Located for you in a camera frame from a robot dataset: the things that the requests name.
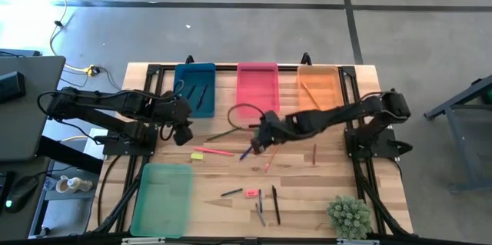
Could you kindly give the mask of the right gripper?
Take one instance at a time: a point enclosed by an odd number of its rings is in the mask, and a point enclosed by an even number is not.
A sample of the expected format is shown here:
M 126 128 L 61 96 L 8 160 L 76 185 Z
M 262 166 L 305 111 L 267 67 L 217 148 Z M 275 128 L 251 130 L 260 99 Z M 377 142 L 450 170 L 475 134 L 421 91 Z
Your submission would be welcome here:
M 281 120 L 274 111 L 264 113 L 251 143 L 253 152 L 258 154 L 259 148 L 260 154 L 263 154 L 266 147 L 285 143 L 288 140 L 287 130 L 286 121 Z

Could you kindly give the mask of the orange pencil pink eraser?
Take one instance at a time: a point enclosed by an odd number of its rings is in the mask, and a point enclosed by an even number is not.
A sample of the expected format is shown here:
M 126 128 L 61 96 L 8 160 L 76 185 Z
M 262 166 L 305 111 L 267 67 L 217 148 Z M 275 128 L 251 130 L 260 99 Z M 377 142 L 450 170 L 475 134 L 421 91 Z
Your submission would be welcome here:
M 274 157 L 276 156 L 277 152 L 278 152 L 278 147 L 274 149 L 274 151 L 271 153 L 271 156 L 268 159 L 268 162 L 265 164 L 265 166 L 264 166 L 265 172 L 268 172 L 268 170 L 271 166 L 271 163 L 273 162 Z

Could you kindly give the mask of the green pencil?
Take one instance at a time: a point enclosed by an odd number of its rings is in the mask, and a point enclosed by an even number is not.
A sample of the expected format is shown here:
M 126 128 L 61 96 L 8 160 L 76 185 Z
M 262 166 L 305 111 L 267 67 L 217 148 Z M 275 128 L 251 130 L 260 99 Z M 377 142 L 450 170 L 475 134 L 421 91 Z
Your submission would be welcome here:
M 220 134 L 216 134 L 216 135 L 214 135 L 214 136 L 212 136 L 212 137 L 210 137 L 210 138 L 206 139 L 206 140 L 205 140 L 205 142 L 209 142 L 209 141 L 216 140 L 216 139 L 218 139 L 218 138 L 220 138 L 220 137 L 224 137 L 224 136 L 226 136 L 226 135 L 229 135 L 229 134 L 231 134 L 231 133 L 234 133 L 235 131 L 240 131 L 240 130 L 241 130 L 241 128 L 240 128 L 240 127 L 235 127 L 235 128 L 232 128 L 231 130 L 225 131 L 225 132 L 220 133 Z

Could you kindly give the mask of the black crayon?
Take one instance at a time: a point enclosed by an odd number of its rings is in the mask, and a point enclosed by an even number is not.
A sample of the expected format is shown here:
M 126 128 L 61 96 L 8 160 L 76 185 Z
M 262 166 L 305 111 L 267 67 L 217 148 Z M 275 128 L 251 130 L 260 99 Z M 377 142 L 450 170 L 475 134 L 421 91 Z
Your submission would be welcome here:
M 280 216 L 280 209 L 278 206 L 278 192 L 277 192 L 277 189 L 274 185 L 271 186 L 271 189 L 272 189 L 272 197 L 274 200 L 274 211 L 275 211 L 275 215 L 276 215 L 276 220 L 277 220 L 278 225 L 280 226 L 281 225 L 281 216 Z

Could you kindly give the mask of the blue plastic bin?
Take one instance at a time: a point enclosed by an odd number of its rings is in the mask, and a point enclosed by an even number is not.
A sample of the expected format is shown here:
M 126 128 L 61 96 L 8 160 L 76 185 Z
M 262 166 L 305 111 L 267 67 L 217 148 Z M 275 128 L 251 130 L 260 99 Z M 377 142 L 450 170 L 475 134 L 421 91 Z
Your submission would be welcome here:
M 180 95 L 187 97 L 193 85 L 196 85 L 188 104 L 191 107 L 192 118 L 212 118 L 215 113 L 215 84 L 216 84 L 216 65 L 213 63 L 190 63 L 179 64 L 175 67 L 175 88 L 179 87 L 178 82 L 182 80 L 184 87 L 180 91 Z M 202 106 L 197 111 L 196 106 L 201 92 L 205 85 L 208 89 L 205 93 Z

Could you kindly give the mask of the pink plastic bin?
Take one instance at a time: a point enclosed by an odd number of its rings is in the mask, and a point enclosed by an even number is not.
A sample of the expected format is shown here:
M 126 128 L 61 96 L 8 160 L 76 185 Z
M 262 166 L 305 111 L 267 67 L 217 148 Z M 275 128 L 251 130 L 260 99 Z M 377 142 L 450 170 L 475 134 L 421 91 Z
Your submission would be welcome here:
M 252 104 L 262 112 L 280 110 L 278 65 L 240 63 L 237 66 L 236 104 Z

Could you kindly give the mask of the grey crayon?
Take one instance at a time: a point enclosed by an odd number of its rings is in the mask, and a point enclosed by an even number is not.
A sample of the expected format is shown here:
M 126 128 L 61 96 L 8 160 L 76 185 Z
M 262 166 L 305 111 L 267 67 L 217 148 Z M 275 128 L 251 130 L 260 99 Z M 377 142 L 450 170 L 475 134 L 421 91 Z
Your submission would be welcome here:
M 265 222 L 265 220 L 264 220 L 263 213 L 262 213 L 262 212 L 261 212 L 261 210 L 260 210 L 260 205 L 259 205 L 259 203 L 255 203 L 255 209 L 256 209 L 256 211 L 257 211 L 257 214 L 258 214 L 258 217 L 259 217 L 259 220 L 260 220 L 260 222 L 261 222 L 262 226 L 263 226 L 263 227 L 266 227 L 266 222 Z

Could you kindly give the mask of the green plastic bin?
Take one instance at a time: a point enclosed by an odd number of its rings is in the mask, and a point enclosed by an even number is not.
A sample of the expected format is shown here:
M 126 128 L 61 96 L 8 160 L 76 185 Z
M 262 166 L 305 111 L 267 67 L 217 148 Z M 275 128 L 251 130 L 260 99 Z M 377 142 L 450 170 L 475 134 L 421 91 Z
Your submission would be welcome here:
M 189 165 L 146 164 L 131 221 L 131 235 L 183 237 L 188 225 L 192 180 Z

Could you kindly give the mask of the orange plastic bin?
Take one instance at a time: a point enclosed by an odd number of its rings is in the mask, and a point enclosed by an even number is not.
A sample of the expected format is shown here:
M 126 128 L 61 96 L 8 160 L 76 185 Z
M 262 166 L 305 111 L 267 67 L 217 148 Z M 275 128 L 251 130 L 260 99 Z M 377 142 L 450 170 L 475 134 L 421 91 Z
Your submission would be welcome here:
M 301 86 L 302 81 L 308 86 L 322 111 L 340 107 L 344 104 L 338 66 L 303 65 L 298 67 L 298 108 L 300 111 L 317 109 L 305 89 Z

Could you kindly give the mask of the green artificial plant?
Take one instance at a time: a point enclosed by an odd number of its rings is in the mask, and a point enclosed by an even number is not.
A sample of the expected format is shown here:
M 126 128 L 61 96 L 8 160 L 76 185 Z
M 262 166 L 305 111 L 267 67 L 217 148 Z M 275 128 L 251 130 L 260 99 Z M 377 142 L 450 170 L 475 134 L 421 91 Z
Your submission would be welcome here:
M 371 212 L 362 199 L 336 196 L 327 207 L 327 215 L 339 238 L 360 240 L 373 232 Z

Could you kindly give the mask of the beige cup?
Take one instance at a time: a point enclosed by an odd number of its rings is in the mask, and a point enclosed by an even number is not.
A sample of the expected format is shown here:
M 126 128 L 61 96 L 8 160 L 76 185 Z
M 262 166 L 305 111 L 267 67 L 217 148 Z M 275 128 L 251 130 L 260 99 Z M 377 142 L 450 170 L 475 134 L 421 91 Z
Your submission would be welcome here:
M 88 192 L 93 188 L 93 183 L 89 180 L 83 180 L 79 177 L 69 178 L 61 175 L 55 189 L 60 194 L 73 194 L 78 191 Z

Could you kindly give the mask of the grey desk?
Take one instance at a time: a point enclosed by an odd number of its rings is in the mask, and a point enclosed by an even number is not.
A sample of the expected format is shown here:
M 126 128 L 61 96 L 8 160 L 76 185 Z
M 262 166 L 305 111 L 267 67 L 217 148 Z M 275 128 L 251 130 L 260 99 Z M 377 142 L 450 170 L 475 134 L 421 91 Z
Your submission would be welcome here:
M 25 96 L 0 104 L 0 162 L 35 156 L 46 122 L 37 97 L 57 88 L 65 61 L 63 56 L 0 58 L 0 76 L 20 72 L 26 90 Z

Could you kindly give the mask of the black computer mouse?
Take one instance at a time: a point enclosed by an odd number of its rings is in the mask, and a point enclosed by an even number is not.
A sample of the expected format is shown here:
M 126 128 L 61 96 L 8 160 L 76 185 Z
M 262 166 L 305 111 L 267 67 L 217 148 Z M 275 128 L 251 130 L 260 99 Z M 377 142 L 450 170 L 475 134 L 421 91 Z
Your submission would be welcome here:
M 38 180 L 34 176 L 26 176 L 12 185 L 5 201 L 5 210 L 9 213 L 17 213 L 27 204 L 32 192 L 38 186 Z

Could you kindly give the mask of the black box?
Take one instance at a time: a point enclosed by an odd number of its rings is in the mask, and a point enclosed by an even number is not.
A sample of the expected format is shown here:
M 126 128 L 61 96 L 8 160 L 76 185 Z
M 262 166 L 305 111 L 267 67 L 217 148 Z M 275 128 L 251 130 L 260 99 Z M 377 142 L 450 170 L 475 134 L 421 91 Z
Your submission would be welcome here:
M 0 75 L 0 104 L 24 97 L 25 77 L 19 71 Z

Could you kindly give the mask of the grey metal stand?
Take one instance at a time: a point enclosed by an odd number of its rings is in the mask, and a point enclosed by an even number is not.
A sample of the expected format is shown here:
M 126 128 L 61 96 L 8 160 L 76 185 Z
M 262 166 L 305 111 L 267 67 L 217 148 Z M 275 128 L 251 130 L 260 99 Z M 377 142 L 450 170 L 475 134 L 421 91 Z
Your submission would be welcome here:
M 492 74 L 472 82 L 470 87 L 424 113 L 432 121 L 444 115 L 461 155 L 467 180 L 451 184 L 449 191 L 457 194 L 472 190 L 492 190 L 492 172 L 485 160 L 492 162 L 492 99 L 487 104 L 471 104 L 476 98 L 492 92 Z

